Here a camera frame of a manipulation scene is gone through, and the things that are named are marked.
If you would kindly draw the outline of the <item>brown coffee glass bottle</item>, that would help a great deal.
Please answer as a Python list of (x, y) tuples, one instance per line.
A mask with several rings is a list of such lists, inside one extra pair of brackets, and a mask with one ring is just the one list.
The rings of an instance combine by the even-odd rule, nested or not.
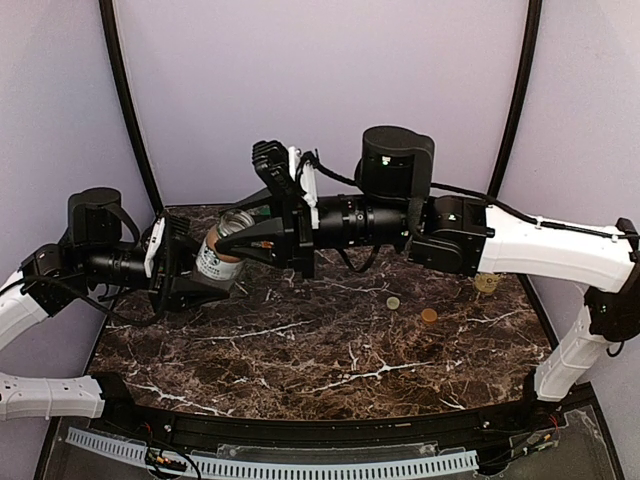
[(220, 253), (217, 241), (254, 225), (249, 213), (240, 209), (224, 212), (207, 232), (195, 259), (194, 278), (207, 286), (229, 292), (241, 273), (245, 261)]

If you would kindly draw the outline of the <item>cream white bottle cap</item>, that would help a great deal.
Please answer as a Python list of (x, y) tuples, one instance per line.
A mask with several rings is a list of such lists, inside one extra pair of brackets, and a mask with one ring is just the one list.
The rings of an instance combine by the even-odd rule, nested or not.
[(397, 310), (400, 307), (400, 304), (401, 304), (401, 302), (400, 302), (399, 298), (395, 297), (395, 296), (388, 297), (387, 300), (386, 300), (387, 308), (392, 310), (392, 311)]

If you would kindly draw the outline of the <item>gold brown bottle cap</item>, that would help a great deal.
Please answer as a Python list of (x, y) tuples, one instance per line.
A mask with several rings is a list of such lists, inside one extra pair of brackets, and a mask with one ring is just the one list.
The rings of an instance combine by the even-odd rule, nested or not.
[(438, 313), (431, 308), (425, 308), (421, 312), (421, 319), (428, 324), (435, 323), (438, 319)]

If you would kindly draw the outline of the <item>large yellow tea bottle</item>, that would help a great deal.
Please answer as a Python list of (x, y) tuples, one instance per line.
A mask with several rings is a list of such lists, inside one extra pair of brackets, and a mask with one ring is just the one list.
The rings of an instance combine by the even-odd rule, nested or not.
[(474, 288), (482, 294), (493, 294), (501, 280), (500, 274), (478, 273), (474, 277)]

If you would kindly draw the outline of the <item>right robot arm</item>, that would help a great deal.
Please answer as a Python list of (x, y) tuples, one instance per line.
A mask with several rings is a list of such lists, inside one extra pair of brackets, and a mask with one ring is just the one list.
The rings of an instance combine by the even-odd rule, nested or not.
[(582, 283), (584, 304), (570, 331), (533, 375), (539, 401), (562, 400), (608, 348), (639, 333), (639, 235), (633, 223), (563, 223), (523, 214), (497, 199), (441, 186), (432, 196), (434, 141), (398, 126), (374, 126), (350, 184), (354, 195), (319, 196), (315, 152), (280, 142), (252, 149), (264, 182), (238, 208), (267, 206), (252, 226), (221, 238), (217, 250), (305, 277), (314, 254), (389, 245), (413, 263), (445, 273), (525, 274)]

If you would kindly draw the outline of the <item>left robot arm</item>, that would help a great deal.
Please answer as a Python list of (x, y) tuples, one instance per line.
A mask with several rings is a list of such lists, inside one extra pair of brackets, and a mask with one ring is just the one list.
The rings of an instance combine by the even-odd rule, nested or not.
[[(146, 327), (169, 312), (181, 312), (225, 300), (227, 291), (191, 272), (197, 246), (186, 221), (162, 215), (142, 237), (122, 207), (121, 193), (94, 187), (71, 195), (67, 228), (56, 243), (46, 244), (12, 273), (1, 288), (1, 344), (52, 318), (76, 300), (113, 321)], [(107, 307), (108, 295), (90, 297), (98, 285), (124, 293), (144, 291), (153, 314), (126, 318)], [(76, 378), (1, 376), (1, 418), (85, 417), (96, 419), (133, 402), (119, 375), (98, 373)]]

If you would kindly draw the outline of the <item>black front rail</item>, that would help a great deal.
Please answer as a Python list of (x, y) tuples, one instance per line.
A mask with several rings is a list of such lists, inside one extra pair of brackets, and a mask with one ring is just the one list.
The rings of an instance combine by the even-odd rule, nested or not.
[(355, 448), (435, 442), (440, 447), (495, 448), (509, 437), (551, 425), (550, 416), (577, 398), (576, 386), (561, 401), (543, 402), (525, 381), (517, 401), (452, 413), (378, 420), (256, 420), (181, 413), (138, 405), (120, 375), (92, 375), (106, 400), (91, 424), (107, 431), (152, 436), (182, 450), (214, 451), (223, 444), (282, 448)]

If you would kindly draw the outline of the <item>left black frame post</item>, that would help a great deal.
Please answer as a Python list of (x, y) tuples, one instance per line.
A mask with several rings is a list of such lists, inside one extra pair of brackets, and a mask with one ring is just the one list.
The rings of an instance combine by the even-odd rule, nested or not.
[(109, 64), (122, 118), (147, 199), (152, 211), (158, 215), (164, 210), (164, 204), (152, 171), (127, 76), (124, 52), (116, 19), (116, 5), (115, 2), (111, 0), (100, 0), (98, 5)]

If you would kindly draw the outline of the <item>black frame post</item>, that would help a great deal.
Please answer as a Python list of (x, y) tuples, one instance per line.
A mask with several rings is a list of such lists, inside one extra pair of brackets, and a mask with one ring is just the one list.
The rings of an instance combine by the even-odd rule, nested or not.
[(115, 2), (111, 0), (100, 0), (98, 5), (109, 64), (122, 118), (147, 199), (152, 211), (158, 215), (164, 210), (164, 204), (152, 171), (127, 76), (124, 52), (116, 19), (116, 5)]
[(524, 33), (510, 106), (487, 189), (487, 194), (492, 197), (499, 196), (518, 132), (535, 58), (542, 8), (542, 0), (530, 0), (527, 4)]

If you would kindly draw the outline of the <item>right black frame post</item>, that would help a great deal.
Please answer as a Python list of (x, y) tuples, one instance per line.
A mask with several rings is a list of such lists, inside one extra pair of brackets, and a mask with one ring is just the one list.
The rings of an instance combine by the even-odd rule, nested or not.
[(510, 106), (487, 189), (487, 194), (492, 197), (499, 196), (518, 132), (535, 58), (542, 8), (542, 0), (530, 0), (527, 4), (524, 33)]

